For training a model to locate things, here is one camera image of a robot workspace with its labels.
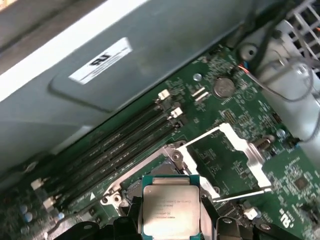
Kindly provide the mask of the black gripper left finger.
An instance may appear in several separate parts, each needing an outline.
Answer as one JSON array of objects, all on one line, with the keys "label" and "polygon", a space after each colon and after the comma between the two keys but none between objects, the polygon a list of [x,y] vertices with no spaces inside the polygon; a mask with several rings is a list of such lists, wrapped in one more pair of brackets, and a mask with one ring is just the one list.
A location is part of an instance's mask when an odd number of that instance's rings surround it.
[{"label": "black gripper left finger", "polygon": [[126,216],[115,218],[101,228],[95,222],[77,223],[57,240],[142,240],[142,205],[143,198],[135,196]]}]

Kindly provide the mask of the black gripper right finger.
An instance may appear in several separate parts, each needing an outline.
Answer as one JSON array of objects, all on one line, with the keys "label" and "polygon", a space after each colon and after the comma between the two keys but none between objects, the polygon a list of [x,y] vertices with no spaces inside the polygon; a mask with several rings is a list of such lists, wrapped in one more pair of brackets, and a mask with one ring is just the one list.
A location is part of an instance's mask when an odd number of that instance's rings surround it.
[{"label": "black gripper right finger", "polygon": [[284,239],[284,231],[270,223],[258,222],[248,229],[235,218],[220,216],[205,195],[200,197],[200,231],[204,240]]}]

